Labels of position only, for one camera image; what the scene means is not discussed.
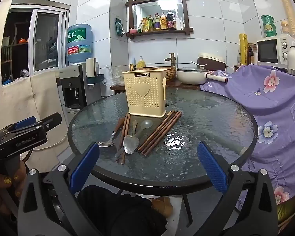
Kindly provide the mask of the person's left hand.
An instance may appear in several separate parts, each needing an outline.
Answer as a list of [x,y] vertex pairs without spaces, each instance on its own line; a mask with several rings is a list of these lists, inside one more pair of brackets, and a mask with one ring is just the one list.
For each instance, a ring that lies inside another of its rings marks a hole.
[[[24,162],[20,161],[19,169],[15,172],[15,175],[13,176],[13,178],[0,174],[0,189],[7,189],[13,185],[15,187],[15,196],[17,198],[20,198],[23,191],[25,179],[26,179],[26,166]],[[0,197],[0,213],[5,215],[11,214],[10,209],[7,207],[6,203],[3,201],[1,197]]]

